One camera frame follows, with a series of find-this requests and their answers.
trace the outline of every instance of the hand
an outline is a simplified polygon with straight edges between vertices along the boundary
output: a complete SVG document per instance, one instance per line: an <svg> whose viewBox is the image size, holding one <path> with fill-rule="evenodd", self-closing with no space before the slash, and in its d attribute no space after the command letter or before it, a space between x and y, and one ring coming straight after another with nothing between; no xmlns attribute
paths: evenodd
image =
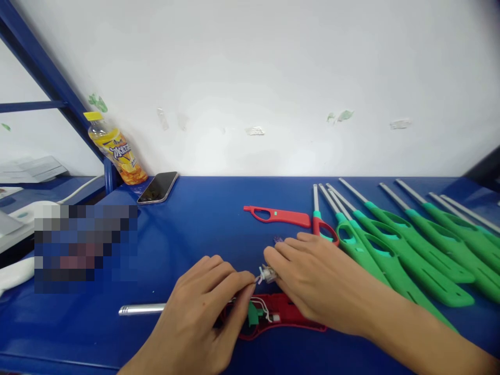
<svg viewBox="0 0 500 375"><path fill-rule="evenodd" d="M179 278L153 332L120 374L203 375L224 371L248 314L254 282L250 272L236 272L218 255L203 257ZM224 326L213 328L239 291Z"/></svg>
<svg viewBox="0 0 500 375"><path fill-rule="evenodd" d="M316 235L299 233L268 246L264 257L304 317L340 332L366 337L381 304L407 301Z"/></svg>

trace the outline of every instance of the blue metal bar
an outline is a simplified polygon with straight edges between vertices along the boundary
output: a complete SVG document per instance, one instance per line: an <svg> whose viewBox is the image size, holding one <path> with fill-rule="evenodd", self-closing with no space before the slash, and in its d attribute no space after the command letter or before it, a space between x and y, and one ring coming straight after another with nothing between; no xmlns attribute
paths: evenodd
<svg viewBox="0 0 500 375"><path fill-rule="evenodd" d="M27 111L27 110L64 108L64 107L66 107L66 103L63 101L3 103L3 104L0 104L0 113L22 112L22 111Z"/></svg>
<svg viewBox="0 0 500 375"><path fill-rule="evenodd" d="M104 161L104 180L106 183L106 195L111 193L117 187L118 171L115 166L108 158L105 158Z"/></svg>
<svg viewBox="0 0 500 375"><path fill-rule="evenodd" d="M0 0L0 38L52 101L63 101L59 108L87 146L100 159L104 155L87 134L89 123L85 106L56 68L10 0Z"/></svg>

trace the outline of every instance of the plastic bottle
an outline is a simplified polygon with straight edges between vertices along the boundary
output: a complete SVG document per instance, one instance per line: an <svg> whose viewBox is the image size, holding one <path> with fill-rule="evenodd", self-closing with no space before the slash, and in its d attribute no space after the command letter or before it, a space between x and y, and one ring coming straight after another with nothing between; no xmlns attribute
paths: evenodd
<svg viewBox="0 0 500 375"><path fill-rule="evenodd" d="M115 165L127 185L137 185L147 180L147 173L135 159L130 145L118 128L106 123L100 112L85 112L91 123L89 137L101 152Z"/></svg>

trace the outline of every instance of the smartphone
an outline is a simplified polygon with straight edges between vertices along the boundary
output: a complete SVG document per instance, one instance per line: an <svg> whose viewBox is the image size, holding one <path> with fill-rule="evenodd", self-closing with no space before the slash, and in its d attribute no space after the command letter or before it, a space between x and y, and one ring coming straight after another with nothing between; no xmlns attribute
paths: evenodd
<svg viewBox="0 0 500 375"><path fill-rule="evenodd" d="M151 204L164 202L179 174L177 172L165 172L157 174L147 186L144 193L137 200L137 204Z"/></svg>

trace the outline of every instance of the forearm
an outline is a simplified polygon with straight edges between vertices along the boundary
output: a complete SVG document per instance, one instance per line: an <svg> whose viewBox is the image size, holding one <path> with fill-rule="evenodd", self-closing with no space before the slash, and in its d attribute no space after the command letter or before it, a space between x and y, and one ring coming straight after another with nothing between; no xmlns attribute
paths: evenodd
<svg viewBox="0 0 500 375"><path fill-rule="evenodd" d="M398 298L373 315L367 338L418 374L498 374L496 358L432 314Z"/></svg>

